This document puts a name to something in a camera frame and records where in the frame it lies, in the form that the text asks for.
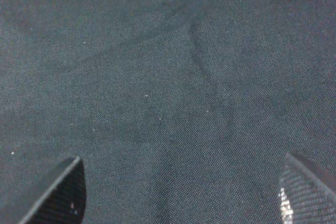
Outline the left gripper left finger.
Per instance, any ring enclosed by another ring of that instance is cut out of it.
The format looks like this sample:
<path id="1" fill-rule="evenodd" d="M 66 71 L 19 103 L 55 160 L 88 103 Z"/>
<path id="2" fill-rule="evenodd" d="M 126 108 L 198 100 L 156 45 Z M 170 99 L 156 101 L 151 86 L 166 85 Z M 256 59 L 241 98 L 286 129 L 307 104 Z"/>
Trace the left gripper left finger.
<path id="1" fill-rule="evenodd" d="M 1 223 L 82 223 L 86 202 L 83 160 L 70 157 L 2 206 Z"/>

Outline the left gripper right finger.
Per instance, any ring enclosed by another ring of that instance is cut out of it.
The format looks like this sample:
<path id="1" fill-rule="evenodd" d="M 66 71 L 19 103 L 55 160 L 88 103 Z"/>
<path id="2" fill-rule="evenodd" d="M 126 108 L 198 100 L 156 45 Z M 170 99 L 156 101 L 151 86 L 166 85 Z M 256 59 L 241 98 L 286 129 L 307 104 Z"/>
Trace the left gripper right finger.
<path id="1" fill-rule="evenodd" d="M 335 177 L 309 159 L 287 153 L 278 205 L 282 223 L 335 223 Z"/>

